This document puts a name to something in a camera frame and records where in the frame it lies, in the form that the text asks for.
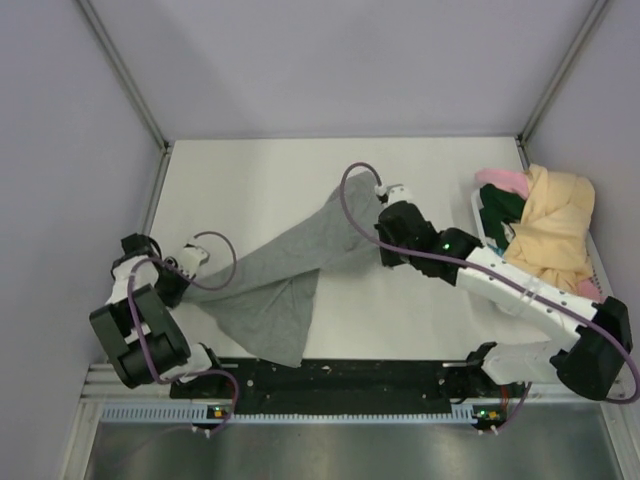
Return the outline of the grey t shirt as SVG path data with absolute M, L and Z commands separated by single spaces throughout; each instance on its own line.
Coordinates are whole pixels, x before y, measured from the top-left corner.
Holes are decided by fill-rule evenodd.
M 215 291 L 191 287 L 186 302 L 216 320 L 248 353 L 276 364 L 300 365 L 322 272 L 361 273 L 379 262 L 376 245 L 349 223 L 375 233 L 381 205 L 376 181 L 364 172 L 347 179 L 306 220 L 264 246 L 203 278 Z

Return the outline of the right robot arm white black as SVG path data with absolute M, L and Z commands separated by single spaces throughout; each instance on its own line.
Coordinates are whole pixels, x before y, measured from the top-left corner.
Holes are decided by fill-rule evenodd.
M 429 278 L 482 296 L 545 335 L 530 344 L 483 344 L 467 370 L 469 388 L 487 396 L 515 382 L 559 382 L 577 395 L 606 401 L 633 348 L 627 306 L 596 302 L 554 287 L 499 257 L 458 229 L 436 230 L 408 200 L 383 196 L 375 229 L 382 263 L 408 264 Z

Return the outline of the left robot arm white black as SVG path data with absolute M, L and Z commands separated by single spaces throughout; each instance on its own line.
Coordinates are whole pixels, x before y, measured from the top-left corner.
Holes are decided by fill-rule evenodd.
M 174 256 L 143 234 L 121 240 L 111 266 L 106 303 L 89 316 L 107 360 L 128 388 L 163 382 L 188 383 L 205 396 L 226 387 L 227 374 L 212 349 L 191 344 L 172 316 L 209 252 L 188 241 Z

